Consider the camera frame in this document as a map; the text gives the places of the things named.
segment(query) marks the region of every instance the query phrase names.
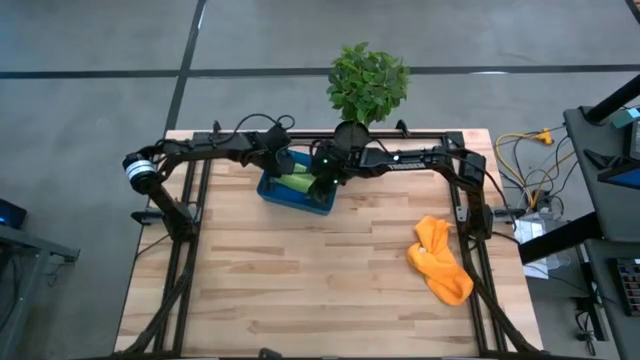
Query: wooden table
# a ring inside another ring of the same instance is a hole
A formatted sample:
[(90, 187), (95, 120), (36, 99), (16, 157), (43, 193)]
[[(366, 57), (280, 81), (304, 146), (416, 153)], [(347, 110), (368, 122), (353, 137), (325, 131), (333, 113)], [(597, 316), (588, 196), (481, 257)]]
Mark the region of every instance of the wooden table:
[[(486, 156), (487, 170), (500, 181), (489, 132), (461, 131), (466, 147)], [(167, 137), (191, 135), (170, 131)], [(390, 150), (435, 145), (417, 139), (384, 142)], [(185, 172), (183, 164), (165, 182), (175, 197)], [(416, 242), (413, 226), (425, 215), (454, 222), (442, 176), (412, 171), (353, 179), (339, 188), (331, 214), (319, 216), (263, 201), (256, 194), (260, 175), (252, 165), (213, 162), (183, 355), (253, 357), (262, 347), (309, 357), (478, 353), (469, 305), (441, 303), (405, 258)], [(485, 196), (489, 205), (502, 205), (489, 180)], [(495, 229), (509, 231), (506, 225)], [(165, 233), (161, 225), (145, 228), (140, 248)], [(170, 243), (136, 262), (116, 350), (131, 344), (158, 309)], [(487, 245), (500, 305), (541, 348), (517, 247), (499, 237)], [(449, 247), (460, 259), (455, 226)], [(483, 307), (490, 348), (495, 348), (488, 314)]]

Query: plant leaves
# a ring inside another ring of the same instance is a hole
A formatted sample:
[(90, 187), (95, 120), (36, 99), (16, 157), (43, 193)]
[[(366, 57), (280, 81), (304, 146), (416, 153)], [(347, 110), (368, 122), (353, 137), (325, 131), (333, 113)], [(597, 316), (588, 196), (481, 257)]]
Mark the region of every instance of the plant leaves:
[(358, 109), (358, 113), (356, 116), (358, 118), (358, 121), (364, 122), (364, 119), (367, 117), (367, 114), (364, 112), (364, 110)]
[(344, 104), (344, 95), (341, 93), (333, 93), (331, 94), (331, 102), (336, 105)]
[(340, 83), (340, 79), (338, 79), (338, 76), (336, 76), (336, 74), (329, 74), (329, 82), (336, 85)]
[(351, 74), (351, 76), (349, 76), (349, 81), (354, 82), (354, 83), (361, 83), (362, 82), (362, 77), (358, 73)]
[(342, 119), (365, 125), (384, 121), (407, 98), (409, 68), (385, 52), (367, 51), (367, 43), (343, 46), (333, 61), (327, 88), (334, 109)]
[(365, 72), (362, 73), (362, 78), (366, 82), (372, 82), (373, 78), (374, 78), (374, 75), (371, 72), (365, 71)]
[(364, 49), (367, 47), (367, 45), (369, 45), (368, 42), (362, 42), (358, 45), (355, 46), (354, 51), (358, 54), (362, 54), (362, 52), (364, 51)]
[(376, 76), (373, 79), (373, 81), (378, 83), (378, 84), (382, 84), (384, 82), (385, 77), (386, 77), (385, 73), (381, 72), (381, 73), (376, 74)]

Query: blue container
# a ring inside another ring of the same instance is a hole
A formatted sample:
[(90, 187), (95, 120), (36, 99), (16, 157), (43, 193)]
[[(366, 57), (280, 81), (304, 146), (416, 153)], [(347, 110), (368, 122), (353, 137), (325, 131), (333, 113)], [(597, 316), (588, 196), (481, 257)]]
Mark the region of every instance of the blue container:
[[(308, 154), (291, 150), (289, 150), (289, 153), (293, 156), (296, 163), (304, 165), (307, 168), (311, 167), (311, 157)], [(271, 181), (268, 187), (265, 186), (269, 181), (269, 176), (266, 172), (263, 172), (260, 183), (258, 184), (258, 195), (269, 202), (319, 215), (328, 215), (333, 207), (333, 201), (336, 197), (335, 190), (329, 195), (329, 201), (326, 204), (320, 204), (311, 200), (307, 194), (288, 188), (275, 181)]]

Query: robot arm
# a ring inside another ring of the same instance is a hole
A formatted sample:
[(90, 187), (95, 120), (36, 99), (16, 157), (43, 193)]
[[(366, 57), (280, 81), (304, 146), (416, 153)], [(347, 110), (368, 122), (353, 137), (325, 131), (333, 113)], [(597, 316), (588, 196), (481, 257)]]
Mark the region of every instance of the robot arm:
[[(449, 159), (460, 160), (458, 171), (449, 165)], [(339, 184), (353, 177), (372, 178), (390, 171), (434, 170), (447, 181), (467, 193), (468, 209), (459, 214), (465, 217), (464, 231), (476, 240), (491, 237), (493, 214), (484, 201), (486, 159), (467, 149), (432, 149), (389, 152), (386, 149), (360, 147), (344, 150), (332, 141), (326, 141), (313, 155), (311, 173), (316, 181), (310, 196), (324, 201)]]
[(286, 130), (279, 123), (266, 133), (234, 132), (226, 136), (217, 131), (195, 133), (191, 140), (163, 139), (128, 154), (122, 166), (132, 188), (148, 195), (160, 208), (171, 239), (190, 241), (196, 235), (196, 227), (189, 209), (176, 202), (162, 186), (176, 166), (185, 161), (230, 159), (243, 166), (254, 164), (277, 177), (293, 172), (293, 158), (287, 151), (281, 151), (289, 143)]

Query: gray floor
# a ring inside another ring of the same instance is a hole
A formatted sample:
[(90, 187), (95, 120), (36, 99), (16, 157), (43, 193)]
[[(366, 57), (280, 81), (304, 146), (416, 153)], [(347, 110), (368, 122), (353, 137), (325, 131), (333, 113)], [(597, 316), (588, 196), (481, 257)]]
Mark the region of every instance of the gray floor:
[[(2, 0), (0, 71), (177, 69), (195, 4)], [(193, 68), (328, 66), (341, 44), (362, 40), (413, 66), (626, 64), (640, 58), (638, 30), (622, 0), (210, 0)], [(381, 126), (402, 118), (414, 128), (481, 127), (494, 139), (537, 131), (633, 75), (413, 76), (408, 101)], [(145, 204), (120, 162), (162, 136), (174, 86), (175, 79), (0, 80), (0, 198), (29, 209), (28, 231), (82, 248), (75, 268), (40, 292), (22, 358), (112, 350), (140, 233), (128, 214)], [(208, 129), (213, 120), (231, 127), (258, 111), (291, 114), (299, 128), (333, 128), (326, 86), (321, 77), (192, 79), (177, 128)], [(531, 142), (519, 150), (525, 169), (552, 151)], [(507, 196), (519, 202), (516, 190)], [(562, 198), (564, 219), (591, 210), (579, 171)], [(586, 356), (573, 337), (572, 304), (552, 296), (554, 286), (531, 286), (545, 348)], [(597, 349), (599, 358), (617, 358), (610, 342)]]

